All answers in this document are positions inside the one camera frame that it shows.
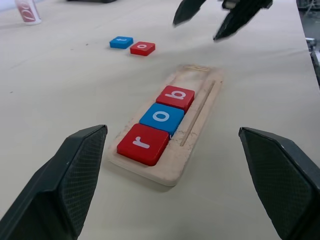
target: bottle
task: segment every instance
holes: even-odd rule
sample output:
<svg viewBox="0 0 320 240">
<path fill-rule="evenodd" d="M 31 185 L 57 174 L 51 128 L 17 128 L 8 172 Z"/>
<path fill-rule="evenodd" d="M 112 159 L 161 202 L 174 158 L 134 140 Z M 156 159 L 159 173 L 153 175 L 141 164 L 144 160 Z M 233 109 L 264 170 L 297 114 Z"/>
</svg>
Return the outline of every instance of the bottle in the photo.
<svg viewBox="0 0 320 240">
<path fill-rule="evenodd" d="M 25 24 L 35 25 L 41 23 L 34 0 L 15 0 L 15 5 Z"/>
</svg>

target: white letter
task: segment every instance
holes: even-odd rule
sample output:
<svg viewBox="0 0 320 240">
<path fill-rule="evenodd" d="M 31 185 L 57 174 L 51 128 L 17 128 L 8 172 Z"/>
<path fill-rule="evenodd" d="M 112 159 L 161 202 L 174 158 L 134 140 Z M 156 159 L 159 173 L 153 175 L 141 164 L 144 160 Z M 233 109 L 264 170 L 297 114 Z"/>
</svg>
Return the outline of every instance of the white letter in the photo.
<svg viewBox="0 0 320 240">
<path fill-rule="evenodd" d="M 164 118 L 157 117 L 158 114 L 164 115 Z M 156 120 L 158 122 L 165 122 L 165 121 L 167 121 L 169 119 L 170 115 L 165 111 L 157 111 L 157 112 L 155 112 L 153 114 L 152 117 L 153 117 L 154 120 Z"/>
<path fill-rule="evenodd" d="M 144 148 L 144 149 L 150 148 L 150 145 L 141 142 L 140 139 L 141 139 L 141 137 L 137 136 L 137 137 L 135 138 L 135 141 L 133 141 L 132 143 L 133 143 L 134 145 L 137 145 L 137 146 L 142 147 L 142 148 Z"/>
<path fill-rule="evenodd" d="M 138 46 L 136 46 L 138 49 L 144 49 L 144 48 L 146 48 L 147 47 L 147 45 L 145 45 L 145 44 L 140 44 L 140 45 L 138 45 Z"/>
<path fill-rule="evenodd" d="M 183 91 L 173 91 L 171 94 L 165 94 L 166 97 L 183 100 L 186 94 Z"/>
</svg>

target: wooden tray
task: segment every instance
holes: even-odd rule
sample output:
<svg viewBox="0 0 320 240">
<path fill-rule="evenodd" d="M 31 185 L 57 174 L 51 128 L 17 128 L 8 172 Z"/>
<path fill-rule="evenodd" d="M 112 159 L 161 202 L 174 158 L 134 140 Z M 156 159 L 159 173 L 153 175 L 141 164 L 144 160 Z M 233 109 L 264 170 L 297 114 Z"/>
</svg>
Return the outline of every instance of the wooden tray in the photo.
<svg viewBox="0 0 320 240">
<path fill-rule="evenodd" d="M 165 81 L 109 146 L 107 158 L 110 162 L 166 186 L 175 186 L 185 168 L 194 145 L 200 135 L 223 80 L 222 71 L 197 65 L 183 65 Z M 182 119 L 178 129 L 166 146 L 155 166 L 147 166 L 117 153 L 117 145 L 134 124 L 146 113 L 162 90 L 172 85 L 195 91 L 195 98 Z"/>
</svg>

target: table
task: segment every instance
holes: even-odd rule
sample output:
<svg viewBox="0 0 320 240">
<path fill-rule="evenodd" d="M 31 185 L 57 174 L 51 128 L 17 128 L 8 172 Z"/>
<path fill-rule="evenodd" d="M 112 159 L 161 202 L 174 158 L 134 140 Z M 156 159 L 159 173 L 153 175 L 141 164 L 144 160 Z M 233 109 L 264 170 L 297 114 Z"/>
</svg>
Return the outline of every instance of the table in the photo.
<svg viewBox="0 0 320 240">
<path fill-rule="evenodd" d="M 208 0 L 172 27 L 180 0 L 38 3 L 43 22 L 0 14 L 0 217 L 70 134 L 108 125 L 105 150 L 177 65 L 223 68 L 225 80 L 174 188 L 102 157 L 79 240 L 276 240 L 254 189 L 239 127 L 296 142 L 320 165 L 320 96 L 294 0 L 276 0 L 214 43 L 225 11 Z M 116 36 L 156 43 L 148 57 L 109 49 Z"/>
</svg>

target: red letter tile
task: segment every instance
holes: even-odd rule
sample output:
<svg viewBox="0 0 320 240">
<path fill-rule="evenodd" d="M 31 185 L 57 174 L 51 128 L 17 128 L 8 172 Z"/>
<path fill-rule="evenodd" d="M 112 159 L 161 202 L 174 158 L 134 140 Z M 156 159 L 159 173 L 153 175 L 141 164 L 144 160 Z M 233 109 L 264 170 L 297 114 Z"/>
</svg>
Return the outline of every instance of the red letter tile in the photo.
<svg viewBox="0 0 320 240">
<path fill-rule="evenodd" d="M 130 47 L 130 53 L 142 56 L 148 56 L 156 49 L 156 45 L 151 42 L 138 41 Z"/>
<path fill-rule="evenodd" d="M 135 124 L 117 146 L 117 153 L 139 163 L 154 166 L 169 142 L 169 134 Z"/>
<path fill-rule="evenodd" d="M 158 104 L 182 109 L 184 113 L 186 113 L 194 99 L 195 91 L 169 85 L 166 86 L 157 97 L 156 102 Z"/>
</svg>

